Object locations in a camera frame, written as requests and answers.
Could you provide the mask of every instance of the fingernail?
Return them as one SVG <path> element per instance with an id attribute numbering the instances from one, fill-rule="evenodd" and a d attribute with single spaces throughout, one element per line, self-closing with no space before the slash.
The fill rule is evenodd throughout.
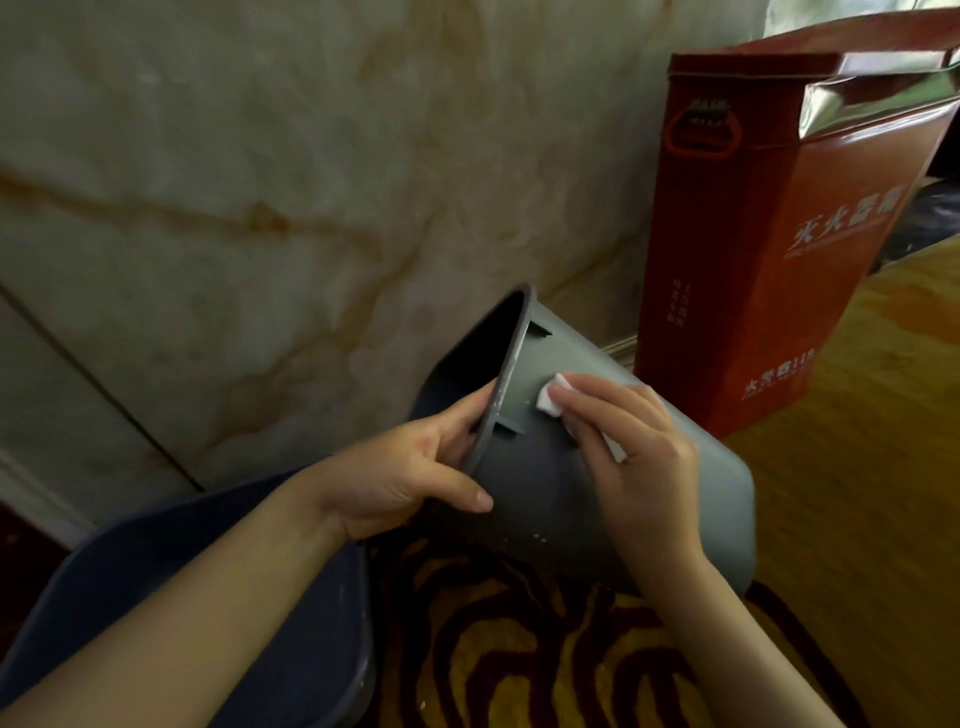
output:
<path id="1" fill-rule="evenodd" d="M 493 509 L 493 498 L 487 491 L 477 491 L 477 504 L 474 510 L 477 513 L 487 513 Z"/>

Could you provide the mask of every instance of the patterned carpet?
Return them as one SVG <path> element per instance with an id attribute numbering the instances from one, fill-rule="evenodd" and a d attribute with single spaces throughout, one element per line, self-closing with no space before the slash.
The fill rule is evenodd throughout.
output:
<path id="1" fill-rule="evenodd" d="M 539 574 L 412 528 L 371 549 L 380 668 L 364 726 L 712 725 L 693 674 L 637 597 Z M 844 721 L 867 720 L 774 592 L 748 604 Z"/>

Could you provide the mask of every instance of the blue container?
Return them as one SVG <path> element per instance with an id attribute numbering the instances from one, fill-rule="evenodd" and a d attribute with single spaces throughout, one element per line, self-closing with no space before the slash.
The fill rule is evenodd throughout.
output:
<path id="1" fill-rule="evenodd" d="M 154 592 L 289 475 L 205 494 L 95 534 L 54 573 L 0 667 L 0 709 Z M 326 565 L 211 726 L 354 725 L 375 682 L 364 548 Z"/>

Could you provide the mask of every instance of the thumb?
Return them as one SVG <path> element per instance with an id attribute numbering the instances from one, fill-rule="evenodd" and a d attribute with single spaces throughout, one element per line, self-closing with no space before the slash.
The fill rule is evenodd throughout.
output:
<path id="1" fill-rule="evenodd" d="M 473 478 L 430 460 L 423 461 L 412 490 L 414 497 L 439 498 L 461 511 L 487 513 L 493 508 L 493 498 Z"/>

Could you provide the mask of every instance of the red box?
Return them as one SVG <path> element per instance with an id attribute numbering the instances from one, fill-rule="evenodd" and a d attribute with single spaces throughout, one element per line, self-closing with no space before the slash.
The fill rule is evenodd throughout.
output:
<path id="1" fill-rule="evenodd" d="M 715 436 L 799 398 L 960 104 L 960 10 L 676 54 L 635 373 Z"/>

